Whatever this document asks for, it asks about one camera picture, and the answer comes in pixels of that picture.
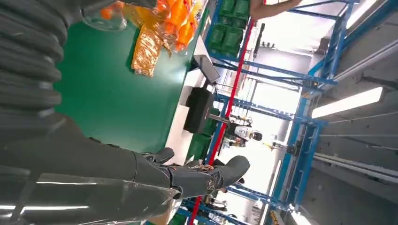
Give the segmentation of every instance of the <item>green work surface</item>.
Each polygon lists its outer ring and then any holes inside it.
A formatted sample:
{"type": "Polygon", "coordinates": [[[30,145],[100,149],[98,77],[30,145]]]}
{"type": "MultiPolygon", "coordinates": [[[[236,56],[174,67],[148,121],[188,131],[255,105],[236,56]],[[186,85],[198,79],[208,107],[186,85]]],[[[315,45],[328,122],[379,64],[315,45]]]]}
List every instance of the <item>green work surface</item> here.
{"type": "Polygon", "coordinates": [[[68,32],[65,59],[58,65],[62,94],[56,108],[87,137],[137,152],[164,147],[197,36],[186,56],[162,50],[154,77],[130,69],[139,30],[102,32],[79,23],[68,32]]]}

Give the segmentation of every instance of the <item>white shirt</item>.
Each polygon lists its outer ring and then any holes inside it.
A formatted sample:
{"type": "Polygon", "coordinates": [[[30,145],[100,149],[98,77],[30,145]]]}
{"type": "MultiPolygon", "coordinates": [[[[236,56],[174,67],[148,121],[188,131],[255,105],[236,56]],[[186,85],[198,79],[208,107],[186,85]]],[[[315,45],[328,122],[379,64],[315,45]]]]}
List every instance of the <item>white shirt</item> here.
{"type": "Polygon", "coordinates": [[[237,126],[235,128],[234,133],[243,139],[249,140],[251,139],[253,128],[245,126],[237,126]]]}

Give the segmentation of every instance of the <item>clear plastic bag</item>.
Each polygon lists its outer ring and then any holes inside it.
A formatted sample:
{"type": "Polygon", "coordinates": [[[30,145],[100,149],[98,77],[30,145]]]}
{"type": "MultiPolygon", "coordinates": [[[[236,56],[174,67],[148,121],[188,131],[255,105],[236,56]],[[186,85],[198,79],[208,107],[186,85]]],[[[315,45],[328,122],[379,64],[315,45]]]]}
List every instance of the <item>clear plastic bag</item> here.
{"type": "Polygon", "coordinates": [[[127,21],[123,16],[125,3],[116,2],[99,12],[83,18],[87,25],[102,31],[122,31],[127,27],[127,21]]]}

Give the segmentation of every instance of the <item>white ceiling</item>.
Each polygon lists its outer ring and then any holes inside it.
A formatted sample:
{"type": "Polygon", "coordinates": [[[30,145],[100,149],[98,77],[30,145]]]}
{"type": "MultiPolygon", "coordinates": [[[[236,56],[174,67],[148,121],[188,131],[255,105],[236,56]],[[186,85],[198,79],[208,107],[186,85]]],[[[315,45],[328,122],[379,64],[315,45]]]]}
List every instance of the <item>white ceiling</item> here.
{"type": "MultiPolygon", "coordinates": [[[[308,5],[325,0],[303,0],[300,5],[308,5]]],[[[334,2],[314,7],[301,8],[300,10],[337,15],[341,12],[344,3],[334,2]]],[[[277,16],[261,19],[258,27],[265,24],[261,42],[275,44],[279,50],[307,51],[317,48],[321,38],[330,35],[334,20],[320,17],[284,12],[277,16]]]]}

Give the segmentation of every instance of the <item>gold packaging bag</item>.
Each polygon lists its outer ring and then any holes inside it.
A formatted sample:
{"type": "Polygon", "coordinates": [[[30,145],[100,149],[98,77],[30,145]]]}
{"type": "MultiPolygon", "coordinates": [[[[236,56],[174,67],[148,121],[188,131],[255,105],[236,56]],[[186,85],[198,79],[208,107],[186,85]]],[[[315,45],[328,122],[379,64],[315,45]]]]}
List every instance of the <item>gold packaging bag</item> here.
{"type": "Polygon", "coordinates": [[[156,61],[161,52],[162,40],[159,35],[144,23],[134,49],[131,69],[145,76],[153,76],[156,61]]]}

